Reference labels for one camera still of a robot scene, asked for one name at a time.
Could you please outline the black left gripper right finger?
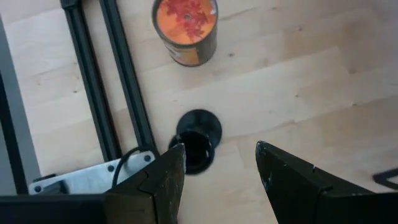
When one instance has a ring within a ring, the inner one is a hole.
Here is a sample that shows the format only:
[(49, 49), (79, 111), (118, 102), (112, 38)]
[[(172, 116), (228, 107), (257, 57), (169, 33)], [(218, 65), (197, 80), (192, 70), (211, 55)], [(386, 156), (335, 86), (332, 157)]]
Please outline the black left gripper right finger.
[(324, 193), (371, 193), (265, 141), (256, 144), (256, 164), (279, 223), (315, 223)]

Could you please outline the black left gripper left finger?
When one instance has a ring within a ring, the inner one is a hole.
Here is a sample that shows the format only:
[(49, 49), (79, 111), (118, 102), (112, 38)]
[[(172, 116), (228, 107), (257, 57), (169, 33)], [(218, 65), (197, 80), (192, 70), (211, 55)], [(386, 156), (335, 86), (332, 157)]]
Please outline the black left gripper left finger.
[(120, 159), (114, 170), (112, 187), (105, 193), (106, 222), (177, 223), (186, 170), (185, 145), (174, 145), (119, 183), (120, 170), (131, 154)]

